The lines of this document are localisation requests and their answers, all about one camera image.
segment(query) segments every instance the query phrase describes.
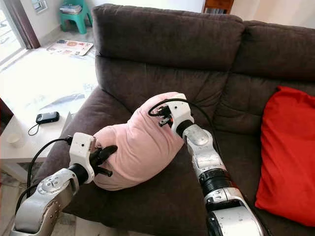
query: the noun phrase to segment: brown sofa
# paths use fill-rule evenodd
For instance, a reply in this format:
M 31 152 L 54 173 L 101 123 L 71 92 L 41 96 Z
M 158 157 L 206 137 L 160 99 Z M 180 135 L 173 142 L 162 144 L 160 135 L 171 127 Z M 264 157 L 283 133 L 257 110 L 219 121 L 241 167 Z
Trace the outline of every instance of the brown sofa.
M 222 158 L 254 203 L 264 106 L 278 85 L 315 95 L 315 29 L 111 4 L 95 7 L 93 17 L 99 87 L 62 136 L 125 123 L 149 97 L 183 92 L 213 119 Z M 193 113 L 209 128 L 198 111 Z M 35 181 L 67 167 L 68 150 L 55 144 Z M 136 187 L 109 192 L 83 185 L 65 211 L 157 236 L 206 235 L 203 196 L 186 147 Z M 259 212 L 275 236 L 315 235 L 314 228 Z

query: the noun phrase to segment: teal plastic stool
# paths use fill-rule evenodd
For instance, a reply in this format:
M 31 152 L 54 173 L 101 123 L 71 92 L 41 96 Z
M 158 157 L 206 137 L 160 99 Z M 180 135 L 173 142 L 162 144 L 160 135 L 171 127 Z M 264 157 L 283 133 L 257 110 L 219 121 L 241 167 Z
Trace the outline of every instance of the teal plastic stool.
M 87 4 L 85 3 L 84 0 L 67 0 L 64 2 L 64 4 L 72 4 L 72 5 L 80 5 L 82 7 L 82 10 L 79 14 L 77 15 L 71 15 L 71 14 L 64 14 L 60 11 L 60 19 L 61 19 L 61 29 L 63 31 L 66 31 L 66 24 L 65 21 L 66 20 L 72 20 L 76 23 L 79 32 L 81 34 L 85 34 L 87 33 L 87 29 L 85 27 L 85 23 L 84 23 L 84 19 L 86 16 L 88 16 L 89 21 L 91 23 L 91 25 L 93 24 L 93 19 L 91 16 L 91 12 L 87 6 Z

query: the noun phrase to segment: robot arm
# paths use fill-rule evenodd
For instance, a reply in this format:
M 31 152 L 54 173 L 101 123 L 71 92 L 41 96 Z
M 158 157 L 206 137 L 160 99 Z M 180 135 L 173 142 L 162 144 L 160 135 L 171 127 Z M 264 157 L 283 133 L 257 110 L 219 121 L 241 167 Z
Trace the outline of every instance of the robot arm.
M 43 179 L 33 195 L 16 213 L 10 236 L 48 236 L 52 233 L 59 212 L 78 192 L 83 183 L 90 183 L 95 174 L 112 175 L 102 164 L 117 146 L 95 149 L 95 137 L 75 133 L 70 147 L 70 167 Z
M 184 94 L 173 98 L 186 100 Z M 212 135 L 194 124 L 189 105 L 184 101 L 166 101 L 155 115 L 162 117 L 160 126 L 169 124 L 187 144 L 203 190 L 209 236 L 263 236 L 260 223 L 214 149 Z

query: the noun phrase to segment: paper cup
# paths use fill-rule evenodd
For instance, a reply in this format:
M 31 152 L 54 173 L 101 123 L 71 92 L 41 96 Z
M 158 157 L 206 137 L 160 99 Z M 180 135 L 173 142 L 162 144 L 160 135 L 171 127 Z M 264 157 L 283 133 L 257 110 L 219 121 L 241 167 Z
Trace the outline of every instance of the paper cup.
M 6 141 L 15 148 L 20 148 L 24 145 L 22 134 L 19 133 L 9 134 Z

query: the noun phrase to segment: mobile phone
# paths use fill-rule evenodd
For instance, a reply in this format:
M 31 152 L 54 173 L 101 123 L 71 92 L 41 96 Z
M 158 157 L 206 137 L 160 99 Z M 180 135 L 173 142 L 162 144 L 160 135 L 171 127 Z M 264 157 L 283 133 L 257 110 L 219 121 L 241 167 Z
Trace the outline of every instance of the mobile phone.
M 36 117 L 37 124 L 56 122 L 58 120 L 59 120 L 59 112 L 42 113 L 42 114 L 38 114 Z

